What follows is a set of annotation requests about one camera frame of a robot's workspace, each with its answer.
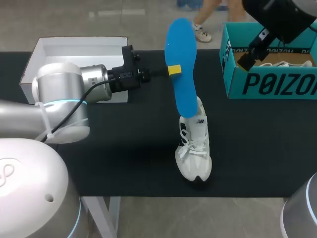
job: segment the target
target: white shoe box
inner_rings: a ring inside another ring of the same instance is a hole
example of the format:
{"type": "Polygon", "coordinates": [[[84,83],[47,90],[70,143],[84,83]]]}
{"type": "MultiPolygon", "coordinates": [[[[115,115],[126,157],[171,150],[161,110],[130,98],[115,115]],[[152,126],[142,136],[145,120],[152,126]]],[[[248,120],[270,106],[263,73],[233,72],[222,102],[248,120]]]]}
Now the white shoe box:
{"type": "MultiPolygon", "coordinates": [[[[45,64],[71,62],[79,67],[103,64],[107,70],[123,65],[122,46],[126,37],[47,37],[40,38],[22,75],[20,85],[29,102],[34,104],[32,81],[45,64]]],[[[107,102],[128,102],[128,91],[112,94],[107,102]]]]}

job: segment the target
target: teal shoe box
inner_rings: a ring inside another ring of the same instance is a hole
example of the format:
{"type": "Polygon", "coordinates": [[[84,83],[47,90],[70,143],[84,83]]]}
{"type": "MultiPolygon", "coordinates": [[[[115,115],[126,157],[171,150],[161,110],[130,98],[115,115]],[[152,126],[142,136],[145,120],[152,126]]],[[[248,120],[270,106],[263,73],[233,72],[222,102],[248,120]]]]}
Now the teal shoe box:
{"type": "Polygon", "coordinates": [[[224,26],[220,63],[225,90],[230,99],[317,99],[316,32],[307,29],[292,43],[275,40],[267,49],[270,54],[257,61],[249,72],[237,65],[256,35],[263,29],[257,22],[228,22],[224,26]],[[259,66],[286,61],[303,64],[310,60],[313,67],[259,66]]]}

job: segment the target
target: black tablecloth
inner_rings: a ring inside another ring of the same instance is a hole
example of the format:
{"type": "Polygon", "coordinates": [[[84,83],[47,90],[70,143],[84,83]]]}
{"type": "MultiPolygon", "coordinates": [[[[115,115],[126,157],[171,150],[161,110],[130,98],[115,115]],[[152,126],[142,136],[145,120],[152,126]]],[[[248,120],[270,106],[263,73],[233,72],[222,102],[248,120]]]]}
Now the black tablecloth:
{"type": "MultiPolygon", "coordinates": [[[[139,52],[144,66],[163,51],[139,52]]],[[[0,53],[0,98],[26,102],[18,83],[29,53],[0,53]]],[[[168,78],[129,92],[129,103],[88,107],[88,138],[58,153],[82,196],[288,197],[317,171],[317,101],[229,100],[218,50],[200,50],[195,85],[209,124],[212,172],[187,183],[174,157],[179,115],[168,78]]]]}

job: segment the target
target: white shoe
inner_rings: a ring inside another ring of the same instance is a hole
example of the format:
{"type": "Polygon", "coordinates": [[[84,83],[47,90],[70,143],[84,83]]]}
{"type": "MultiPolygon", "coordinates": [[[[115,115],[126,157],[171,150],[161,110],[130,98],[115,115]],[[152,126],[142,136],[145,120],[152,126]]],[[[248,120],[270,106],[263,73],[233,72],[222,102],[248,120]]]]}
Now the white shoe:
{"type": "Polygon", "coordinates": [[[197,97],[198,113],[192,118],[180,117],[181,142],[175,152],[177,166],[189,181],[206,181],[211,173],[207,116],[197,97]]]}
{"type": "Polygon", "coordinates": [[[198,41],[203,43],[208,43],[211,41],[212,39],[211,35],[205,32],[203,28],[201,27],[201,25],[193,24],[193,28],[195,31],[196,39],[198,41]]]}

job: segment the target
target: shoe lace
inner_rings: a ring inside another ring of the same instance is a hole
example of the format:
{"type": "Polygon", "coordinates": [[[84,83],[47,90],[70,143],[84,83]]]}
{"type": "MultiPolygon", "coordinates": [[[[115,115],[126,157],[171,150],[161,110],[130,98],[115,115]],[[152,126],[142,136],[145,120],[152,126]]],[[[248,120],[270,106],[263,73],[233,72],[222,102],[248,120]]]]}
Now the shoe lace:
{"type": "Polygon", "coordinates": [[[196,155],[206,155],[207,151],[204,151],[206,149],[206,139],[208,137],[208,134],[206,134],[205,137],[199,138],[198,140],[191,140],[189,141],[185,135],[188,134],[188,131],[183,129],[181,130],[180,135],[184,139],[185,143],[184,146],[179,150],[178,154],[180,154],[180,160],[182,160],[186,153],[189,151],[190,154],[196,154],[196,155]]]}
{"type": "Polygon", "coordinates": [[[203,28],[199,28],[200,34],[204,35],[204,36],[208,36],[208,33],[206,31],[203,30],[203,28]]]}

